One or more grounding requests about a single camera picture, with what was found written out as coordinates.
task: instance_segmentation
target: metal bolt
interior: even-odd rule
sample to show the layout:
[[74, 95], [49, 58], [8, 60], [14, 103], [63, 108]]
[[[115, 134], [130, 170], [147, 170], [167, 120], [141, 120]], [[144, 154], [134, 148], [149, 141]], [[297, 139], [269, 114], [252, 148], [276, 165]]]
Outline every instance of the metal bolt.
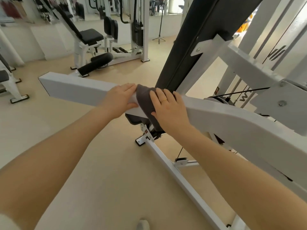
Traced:
[[285, 100], [280, 100], [277, 102], [278, 106], [282, 107], [285, 106], [287, 104], [287, 102]]

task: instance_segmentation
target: person's right hand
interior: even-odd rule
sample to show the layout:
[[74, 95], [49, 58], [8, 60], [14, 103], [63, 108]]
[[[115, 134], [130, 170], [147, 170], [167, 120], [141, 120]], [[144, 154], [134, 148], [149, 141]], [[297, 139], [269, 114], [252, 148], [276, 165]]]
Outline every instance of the person's right hand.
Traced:
[[169, 90], [164, 89], [163, 91], [157, 88], [157, 95], [150, 91], [151, 101], [156, 110], [151, 114], [158, 120], [167, 134], [174, 136], [179, 131], [189, 127], [190, 122], [181, 95], [174, 92], [175, 99]]

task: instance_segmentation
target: gray cloth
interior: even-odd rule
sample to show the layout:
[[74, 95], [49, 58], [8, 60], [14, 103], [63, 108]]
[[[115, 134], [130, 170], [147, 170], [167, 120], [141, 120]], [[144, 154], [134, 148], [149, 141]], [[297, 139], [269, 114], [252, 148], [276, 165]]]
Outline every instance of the gray cloth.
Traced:
[[154, 105], [149, 95], [149, 92], [151, 90], [156, 92], [156, 88], [149, 88], [138, 84], [136, 88], [136, 99], [138, 101], [140, 108], [144, 111], [145, 115], [148, 117], [150, 122], [155, 127], [155, 130], [163, 131], [156, 118], [151, 114], [153, 111], [155, 111]]

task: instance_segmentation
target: shoe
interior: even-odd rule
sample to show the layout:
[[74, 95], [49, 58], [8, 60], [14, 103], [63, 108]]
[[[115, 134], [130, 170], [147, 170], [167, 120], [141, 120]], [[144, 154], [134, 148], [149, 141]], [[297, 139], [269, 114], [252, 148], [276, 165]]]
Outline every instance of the shoe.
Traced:
[[149, 223], [147, 220], [140, 220], [136, 226], [136, 230], [150, 230]]

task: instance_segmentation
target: black tripod stand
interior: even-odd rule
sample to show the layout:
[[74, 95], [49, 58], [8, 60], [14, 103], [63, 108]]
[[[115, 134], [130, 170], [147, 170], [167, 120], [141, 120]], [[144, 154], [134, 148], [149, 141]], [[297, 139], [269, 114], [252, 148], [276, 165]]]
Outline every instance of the black tripod stand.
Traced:
[[162, 26], [162, 19], [163, 19], [163, 11], [164, 11], [164, 6], [165, 6], [165, 5], [164, 5], [164, 3], [163, 3], [163, 8], [162, 8], [162, 16], [161, 16], [161, 23], [160, 23], [160, 31], [159, 31], [159, 37], [158, 37], [158, 38], [154, 38], [154, 39], [153, 39], [153, 40], [158, 39], [159, 44], [160, 44], [160, 39], [161, 39], [161, 40], [163, 40], [163, 41], [165, 42], [165, 40], [161, 38], [161, 26]]

